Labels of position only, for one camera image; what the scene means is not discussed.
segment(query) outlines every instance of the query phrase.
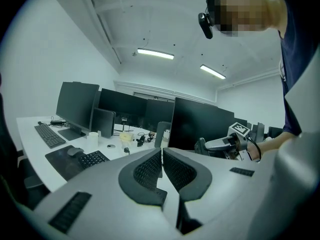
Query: wire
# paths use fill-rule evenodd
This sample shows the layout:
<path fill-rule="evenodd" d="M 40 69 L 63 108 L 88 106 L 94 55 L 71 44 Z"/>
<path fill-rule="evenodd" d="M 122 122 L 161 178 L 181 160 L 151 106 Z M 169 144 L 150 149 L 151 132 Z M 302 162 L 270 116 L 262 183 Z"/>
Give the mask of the wire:
<path fill-rule="evenodd" d="M 260 149 L 260 147 L 259 147 L 259 146 L 257 145 L 257 143 L 251 138 L 250 135 L 247 136 L 247 139 L 248 139 L 249 141 L 251 141 L 251 142 L 255 145 L 255 147 L 258 149 L 259 156 L 260 156 L 260 160 L 261 160 L 262 155 L 261 155 L 261 149 Z"/>
<path fill-rule="evenodd" d="M 146 43 L 146 45 L 144 47 L 142 47 L 141 49 L 145 48 L 148 44 L 149 44 L 149 39 L 148 39 L 148 42 Z"/>
<path fill-rule="evenodd" d="M 62 128 L 62 127 L 68 127 L 70 126 L 70 123 L 67 122 L 67 121 L 64 121 L 62 122 L 61 125 L 52 125 L 52 121 L 54 120 L 55 118 L 53 116 L 51 116 L 51 121 L 50 121 L 50 124 L 46 124 L 46 123 L 42 123 L 43 125 L 47 125 L 47 126 L 51 126 L 51 127 L 54 127 L 54 128 Z"/>
<path fill-rule="evenodd" d="M 241 158 L 241 161 L 242 161 L 242 156 L 240 155 L 240 153 L 239 153 L 239 156 L 240 156 L 240 158 Z"/>

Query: white wall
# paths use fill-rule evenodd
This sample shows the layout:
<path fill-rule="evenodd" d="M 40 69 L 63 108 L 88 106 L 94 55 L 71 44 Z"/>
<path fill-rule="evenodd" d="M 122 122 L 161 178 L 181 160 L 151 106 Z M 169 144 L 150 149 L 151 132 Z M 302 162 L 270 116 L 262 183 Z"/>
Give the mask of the white wall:
<path fill-rule="evenodd" d="M 21 149 L 17 117 L 53 116 L 63 81 L 115 89 L 115 69 L 57 0 L 28 0 L 0 47 L 5 119 Z"/>
<path fill-rule="evenodd" d="M 234 117 L 251 124 L 263 123 L 264 132 L 269 126 L 285 125 L 285 106 L 280 76 L 242 84 L 218 91 L 217 106 L 234 112 Z"/>
<path fill-rule="evenodd" d="M 142 65 L 134 63 L 124 65 L 118 81 L 128 84 L 128 86 L 115 85 L 118 92 L 126 94 L 132 95 L 133 92 L 137 92 L 167 99 L 180 97 L 212 105 L 216 101 L 216 90 L 212 83 L 188 79 L 188 76 L 164 73 L 161 68 L 149 71 L 149 68 L 146 70 Z"/>

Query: camera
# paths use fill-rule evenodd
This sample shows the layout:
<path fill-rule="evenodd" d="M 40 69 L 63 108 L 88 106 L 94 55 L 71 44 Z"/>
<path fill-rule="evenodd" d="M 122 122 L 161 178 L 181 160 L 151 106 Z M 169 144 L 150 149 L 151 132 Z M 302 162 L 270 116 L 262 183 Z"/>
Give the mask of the camera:
<path fill-rule="evenodd" d="M 198 15 L 198 21 L 200 24 L 200 27 L 202 28 L 203 33 L 205 34 L 205 37 L 208 39 L 211 39 L 213 37 L 212 34 L 212 24 L 210 20 L 210 15 L 205 13 L 199 13 Z"/>

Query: computer mouse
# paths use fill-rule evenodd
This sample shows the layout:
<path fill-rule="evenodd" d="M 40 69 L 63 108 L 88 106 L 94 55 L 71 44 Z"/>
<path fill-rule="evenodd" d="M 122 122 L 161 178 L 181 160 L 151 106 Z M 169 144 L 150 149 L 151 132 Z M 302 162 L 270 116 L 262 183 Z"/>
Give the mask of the computer mouse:
<path fill-rule="evenodd" d="M 70 157 L 73 157 L 75 154 L 79 153 L 79 152 L 83 152 L 84 150 L 82 148 L 79 147 L 72 147 L 67 151 L 67 154 Z"/>

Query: navy shirt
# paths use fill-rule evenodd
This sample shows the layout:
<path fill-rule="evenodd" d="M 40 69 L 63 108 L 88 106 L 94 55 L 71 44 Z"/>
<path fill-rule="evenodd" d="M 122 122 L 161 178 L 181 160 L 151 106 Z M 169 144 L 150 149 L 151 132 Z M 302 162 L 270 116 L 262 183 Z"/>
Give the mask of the navy shirt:
<path fill-rule="evenodd" d="M 283 131 L 297 136 L 301 133 L 301 129 L 285 100 L 285 95 L 298 81 L 315 54 L 319 44 L 319 34 L 315 27 L 318 17 L 316 14 L 310 17 L 310 13 L 317 8 L 311 4 L 315 0 L 285 0 L 285 2 L 287 6 L 287 27 L 284 38 L 281 38 L 285 74 L 285 77 L 281 79 L 285 108 Z"/>

